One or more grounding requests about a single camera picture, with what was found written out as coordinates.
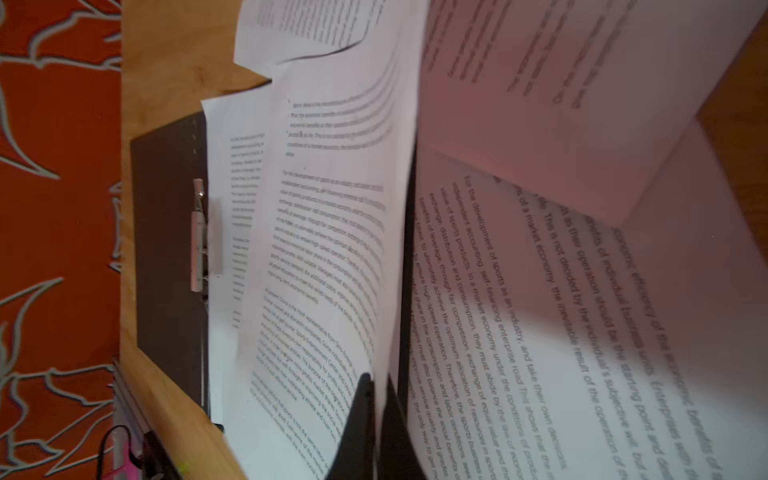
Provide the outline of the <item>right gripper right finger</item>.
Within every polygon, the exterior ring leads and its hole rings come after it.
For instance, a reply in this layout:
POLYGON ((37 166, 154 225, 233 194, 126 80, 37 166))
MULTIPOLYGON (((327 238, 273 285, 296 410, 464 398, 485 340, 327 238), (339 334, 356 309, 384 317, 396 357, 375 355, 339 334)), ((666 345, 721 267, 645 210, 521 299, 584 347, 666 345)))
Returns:
POLYGON ((391 380, 383 410, 378 478, 386 480, 425 480, 407 429, 407 422, 391 380))

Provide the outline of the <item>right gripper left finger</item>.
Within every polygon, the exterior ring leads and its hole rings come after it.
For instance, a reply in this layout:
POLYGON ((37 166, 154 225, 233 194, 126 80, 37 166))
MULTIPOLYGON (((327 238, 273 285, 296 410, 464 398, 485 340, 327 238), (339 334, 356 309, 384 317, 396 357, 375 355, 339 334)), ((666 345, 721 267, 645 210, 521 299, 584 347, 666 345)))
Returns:
POLYGON ((374 477, 374 383, 360 376, 351 409, 327 480, 372 480, 374 477))

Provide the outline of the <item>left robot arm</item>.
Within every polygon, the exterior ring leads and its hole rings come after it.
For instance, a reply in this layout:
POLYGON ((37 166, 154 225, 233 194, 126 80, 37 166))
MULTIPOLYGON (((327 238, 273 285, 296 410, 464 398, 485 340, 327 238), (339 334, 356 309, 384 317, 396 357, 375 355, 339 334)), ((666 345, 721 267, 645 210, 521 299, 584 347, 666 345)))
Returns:
POLYGON ((113 426, 99 443, 96 478, 182 480, 120 364, 114 361, 112 367, 113 426))

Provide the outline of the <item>grey clip folder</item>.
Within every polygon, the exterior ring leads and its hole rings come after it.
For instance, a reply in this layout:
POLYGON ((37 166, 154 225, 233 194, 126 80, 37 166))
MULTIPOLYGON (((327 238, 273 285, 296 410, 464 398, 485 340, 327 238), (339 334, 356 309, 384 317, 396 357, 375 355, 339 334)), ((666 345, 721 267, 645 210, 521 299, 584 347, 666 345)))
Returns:
POLYGON ((130 143, 133 181, 137 345, 206 415, 212 413, 206 287, 195 267, 205 238, 207 201, 193 191, 207 180, 206 121, 201 112, 130 143))

